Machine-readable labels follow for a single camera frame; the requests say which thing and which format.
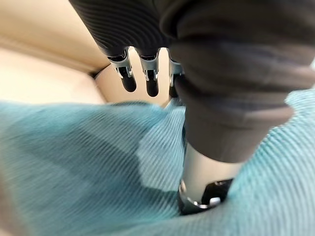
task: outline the teal fabric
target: teal fabric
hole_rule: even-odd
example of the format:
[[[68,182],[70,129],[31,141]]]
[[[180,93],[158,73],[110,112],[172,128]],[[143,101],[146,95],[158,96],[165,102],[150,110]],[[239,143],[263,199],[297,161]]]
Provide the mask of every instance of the teal fabric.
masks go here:
[[[31,236],[315,235],[315,90],[287,102],[226,202],[179,216],[184,107],[0,104],[5,185]]]

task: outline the teal sweater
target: teal sweater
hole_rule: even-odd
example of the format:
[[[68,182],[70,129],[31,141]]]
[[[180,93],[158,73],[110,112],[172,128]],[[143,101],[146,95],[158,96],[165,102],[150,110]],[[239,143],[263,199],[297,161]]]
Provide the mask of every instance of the teal sweater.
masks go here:
[[[185,108],[0,104],[0,170],[31,236],[315,235],[315,89],[270,131],[226,202],[180,216]]]

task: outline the prosthetic hand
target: prosthetic hand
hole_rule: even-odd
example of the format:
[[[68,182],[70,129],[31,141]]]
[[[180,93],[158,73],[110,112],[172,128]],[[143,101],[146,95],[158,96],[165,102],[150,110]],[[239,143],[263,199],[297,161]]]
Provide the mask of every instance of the prosthetic hand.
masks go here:
[[[169,48],[170,96],[178,93],[187,107],[178,192],[184,214],[224,201],[269,129],[291,117],[287,94],[314,83],[315,28],[303,27],[307,19],[293,3],[282,9],[276,0],[70,2],[129,92],[136,83],[128,47],[139,54],[150,96],[158,94],[159,49]],[[290,24],[299,31],[284,27]]]

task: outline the gray sleeve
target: gray sleeve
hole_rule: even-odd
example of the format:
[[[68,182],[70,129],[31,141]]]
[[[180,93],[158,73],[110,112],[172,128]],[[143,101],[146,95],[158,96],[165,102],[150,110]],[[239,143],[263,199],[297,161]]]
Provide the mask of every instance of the gray sleeve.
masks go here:
[[[292,116],[288,93],[314,84],[315,0],[154,3],[186,74],[176,89],[188,141],[212,159],[246,161]]]

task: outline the beige surface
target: beige surface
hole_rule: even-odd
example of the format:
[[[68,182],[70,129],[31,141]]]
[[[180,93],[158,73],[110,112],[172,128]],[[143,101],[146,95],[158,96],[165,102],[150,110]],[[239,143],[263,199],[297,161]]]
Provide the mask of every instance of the beige surface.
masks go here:
[[[142,72],[140,58],[134,49],[129,51],[129,58],[132,64],[132,71],[137,83],[135,92],[127,92],[115,69],[110,65],[105,68],[97,77],[96,83],[104,94],[107,102],[123,102],[130,100],[147,101],[159,105],[168,101],[168,53],[161,49],[159,53],[159,93],[156,97],[150,97],[146,91],[146,80]]]
[[[0,99],[26,103],[104,103],[87,74],[1,48]]]
[[[68,0],[0,0],[0,46],[83,72],[109,64]]]

